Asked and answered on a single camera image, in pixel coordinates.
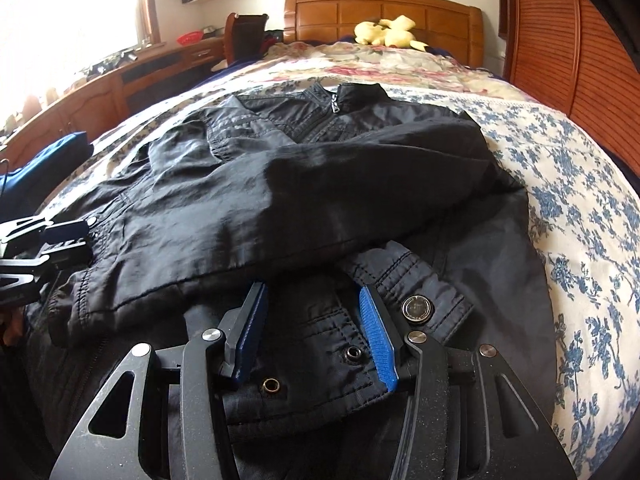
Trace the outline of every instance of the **blue floral pattern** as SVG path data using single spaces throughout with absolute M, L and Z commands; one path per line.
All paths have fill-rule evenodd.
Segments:
M 233 92 L 275 94 L 319 80 L 374 78 L 240 73 L 130 118 L 95 143 L 95 155 L 59 188 L 53 215 L 117 174 L 146 142 L 188 113 Z M 385 86 L 397 100 L 466 110 L 502 166 L 529 191 L 529 236 L 545 264 L 558 351 L 552 426 L 580 479 L 603 462 L 640 400 L 640 207 L 628 182 L 596 143 L 564 114 L 535 102 L 407 86 Z

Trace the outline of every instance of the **wooden headboard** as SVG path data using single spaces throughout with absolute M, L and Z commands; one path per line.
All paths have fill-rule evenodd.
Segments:
M 336 41 L 353 35 L 360 22 L 401 14 L 414 20 L 417 40 L 448 50 L 462 64 L 482 65 L 482 11 L 449 0 L 285 0 L 284 42 Z

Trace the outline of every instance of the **zipper pull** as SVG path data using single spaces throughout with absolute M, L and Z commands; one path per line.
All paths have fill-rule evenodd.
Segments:
M 334 114 L 337 114 L 340 111 L 340 107 L 338 106 L 338 94 L 331 96 L 331 110 Z

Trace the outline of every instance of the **jacket collar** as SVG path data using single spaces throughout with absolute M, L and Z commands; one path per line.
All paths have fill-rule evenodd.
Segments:
M 340 110 L 344 112 L 353 112 L 367 105 L 393 100 L 378 83 L 373 85 L 342 83 L 338 85 L 336 92 L 330 92 L 316 81 L 311 87 L 304 91 L 304 94 L 323 107 L 330 106 L 334 94 L 336 94 L 336 103 L 340 107 Z

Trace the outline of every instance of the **wooden slatted door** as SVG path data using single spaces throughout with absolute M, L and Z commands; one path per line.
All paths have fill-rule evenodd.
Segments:
M 640 74 L 589 0 L 514 0 L 510 82 L 566 113 L 640 174 Z

